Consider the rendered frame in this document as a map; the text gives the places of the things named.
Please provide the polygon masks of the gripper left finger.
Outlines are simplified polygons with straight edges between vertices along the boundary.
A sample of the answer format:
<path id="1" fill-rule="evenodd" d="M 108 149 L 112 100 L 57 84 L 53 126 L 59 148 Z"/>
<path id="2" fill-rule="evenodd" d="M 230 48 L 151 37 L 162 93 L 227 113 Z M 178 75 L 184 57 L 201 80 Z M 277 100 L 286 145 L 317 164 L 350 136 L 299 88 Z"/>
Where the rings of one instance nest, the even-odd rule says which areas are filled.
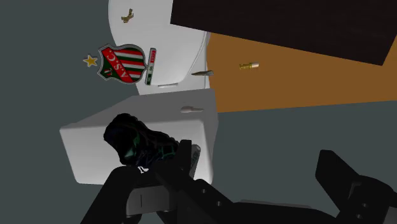
<path id="1" fill-rule="evenodd" d="M 177 224 L 243 224 L 235 204 L 203 179 L 177 179 Z"/>

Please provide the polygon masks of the red green white strip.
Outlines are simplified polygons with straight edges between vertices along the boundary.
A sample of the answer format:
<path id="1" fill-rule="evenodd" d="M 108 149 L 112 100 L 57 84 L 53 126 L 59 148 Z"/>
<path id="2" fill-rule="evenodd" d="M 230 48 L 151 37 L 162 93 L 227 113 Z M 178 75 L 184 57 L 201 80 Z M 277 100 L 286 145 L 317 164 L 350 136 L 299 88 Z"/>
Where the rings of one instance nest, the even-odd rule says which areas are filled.
<path id="1" fill-rule="evenodd" d="M 152 82 L 156 54 L 157 54 L 157 49 L 156 48 L 150 48 L 150 56 L 149 56 L 149 60 L 148 60 L 148 69 L 146 71 L 146 78 L 145 78 L 145 84 L 146 85 L 151 85 L 151 82 Z"/>

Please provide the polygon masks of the black green lumpy shoe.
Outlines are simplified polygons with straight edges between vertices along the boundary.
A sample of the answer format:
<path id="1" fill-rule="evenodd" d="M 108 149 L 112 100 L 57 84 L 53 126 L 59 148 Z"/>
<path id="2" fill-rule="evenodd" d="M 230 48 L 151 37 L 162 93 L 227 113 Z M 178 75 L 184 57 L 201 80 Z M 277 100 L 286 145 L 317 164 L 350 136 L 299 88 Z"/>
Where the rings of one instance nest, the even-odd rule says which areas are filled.
<path id="1" fill-rule="evenodd" d="M 147 128 L 128 113 L 117 115 L 106 127 L 103 138 L 115 149 L 121 164 L 144 168 L 174 158 L 179 147 L 173 137 Z"/>

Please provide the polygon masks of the small gold star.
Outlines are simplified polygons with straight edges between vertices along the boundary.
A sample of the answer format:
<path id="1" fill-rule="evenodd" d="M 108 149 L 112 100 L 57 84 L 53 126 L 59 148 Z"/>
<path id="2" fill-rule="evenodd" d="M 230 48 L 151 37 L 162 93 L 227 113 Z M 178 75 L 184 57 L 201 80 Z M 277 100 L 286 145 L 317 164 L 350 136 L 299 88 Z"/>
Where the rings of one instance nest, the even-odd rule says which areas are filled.
<path id="1" fill-rule="evenodd" d="M 90 54 L 88 54 L 84 59 L 83 62 L 87 64 L 87 67 L 92 67 L 92 66 L 97 66 L 97 57 L 93 57 Z"/>

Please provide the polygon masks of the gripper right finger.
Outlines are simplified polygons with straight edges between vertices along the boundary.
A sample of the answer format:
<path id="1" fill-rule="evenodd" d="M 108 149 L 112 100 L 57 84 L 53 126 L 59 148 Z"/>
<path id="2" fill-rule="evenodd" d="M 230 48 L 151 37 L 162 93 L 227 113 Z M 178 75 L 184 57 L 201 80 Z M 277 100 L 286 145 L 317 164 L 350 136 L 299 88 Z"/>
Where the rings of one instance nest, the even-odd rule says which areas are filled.
<path id="1" fill-rule="evenodd" d="M 397 192 L 358 174 L 334 151 L 320 151 L 315 177 L 339 210 L 338 224 L 384 224 L 389 209 L 397 208 Z"/>

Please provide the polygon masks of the red green white shield emblem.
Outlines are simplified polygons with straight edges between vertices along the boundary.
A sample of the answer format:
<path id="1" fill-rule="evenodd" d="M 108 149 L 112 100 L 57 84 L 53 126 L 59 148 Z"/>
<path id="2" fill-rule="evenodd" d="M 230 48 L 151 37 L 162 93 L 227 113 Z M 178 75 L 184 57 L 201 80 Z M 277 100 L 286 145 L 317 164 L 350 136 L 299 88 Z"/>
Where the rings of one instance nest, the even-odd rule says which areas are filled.
<path id="1" fill-rule="evenodd" d="M 148 68 L 144 51 L 136 45 L 104 45 L 98 52 L 101 66 L 97 74 L 106 81 L 135 84 Z"/>

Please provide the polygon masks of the grey remote control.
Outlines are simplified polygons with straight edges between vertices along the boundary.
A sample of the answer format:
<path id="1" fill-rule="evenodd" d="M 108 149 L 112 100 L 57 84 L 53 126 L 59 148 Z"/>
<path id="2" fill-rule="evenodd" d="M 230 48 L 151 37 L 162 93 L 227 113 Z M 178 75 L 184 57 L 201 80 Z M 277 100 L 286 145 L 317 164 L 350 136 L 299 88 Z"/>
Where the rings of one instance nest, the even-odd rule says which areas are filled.
<path id="1" fill-rule="evenodd" d="M 195 176 L 195 171 L 197 169 L 197 164 L 200 157 L 201 148 L 197 144 L 192 145 L 192 153 L 191 153 L 191 163 L 190 163 L 190 171 L 189 176 L 193 179 Z"/>

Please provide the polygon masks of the white toilet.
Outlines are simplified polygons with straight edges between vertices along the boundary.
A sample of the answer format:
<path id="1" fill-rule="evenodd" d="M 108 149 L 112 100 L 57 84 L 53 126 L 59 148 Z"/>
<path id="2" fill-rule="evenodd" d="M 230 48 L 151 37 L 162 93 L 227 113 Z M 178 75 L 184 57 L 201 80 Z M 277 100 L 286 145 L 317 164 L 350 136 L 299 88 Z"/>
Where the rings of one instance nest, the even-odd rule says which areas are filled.
<path id="1" fill-rule="evenodd" d="M 207 69 L 209 33 L 171 24 L 173 0 L 109 0 L 108 21 L 114 43 L 136 45 L 157 54 L 151 85 L 146 71 L 134 85 L 138 94 L 79 122 L 60 129 L 74 177 L 82 184 L 101 185 L 119 166 L 116 151 L 103 138 L 106 126 L 120 113 L 136 116 L 148 128 L 180 141 L 189 139 L 201 148 L 195 178 L 213 179 L 212 155 L 218 128 L 213 89 L 207 76 L 192 73 Z M 134 17 L 120 17 L 133 9 Z"/>

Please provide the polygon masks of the small gold figure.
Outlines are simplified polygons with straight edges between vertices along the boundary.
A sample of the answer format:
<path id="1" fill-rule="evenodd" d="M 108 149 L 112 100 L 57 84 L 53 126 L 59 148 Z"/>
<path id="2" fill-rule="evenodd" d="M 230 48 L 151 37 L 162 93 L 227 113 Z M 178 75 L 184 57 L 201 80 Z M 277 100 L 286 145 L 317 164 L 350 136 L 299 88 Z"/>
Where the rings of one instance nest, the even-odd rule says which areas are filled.
<path id="1" fill-rule="evenodd" d="M 128 15 L 120 17 L 123 23 L 128 23 L 134 17 L 133 9 L 130 8 Z"/>

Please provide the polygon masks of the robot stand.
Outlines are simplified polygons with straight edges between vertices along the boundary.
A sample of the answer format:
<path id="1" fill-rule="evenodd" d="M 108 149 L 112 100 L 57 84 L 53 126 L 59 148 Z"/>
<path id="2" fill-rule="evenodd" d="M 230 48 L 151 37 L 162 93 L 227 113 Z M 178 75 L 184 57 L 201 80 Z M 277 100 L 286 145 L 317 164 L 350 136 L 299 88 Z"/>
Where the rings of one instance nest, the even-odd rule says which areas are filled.
<path id="1" fill-rule="evenodd" d="M 397 0 L 173 0 L 171 24 L 381 66 Z"/>

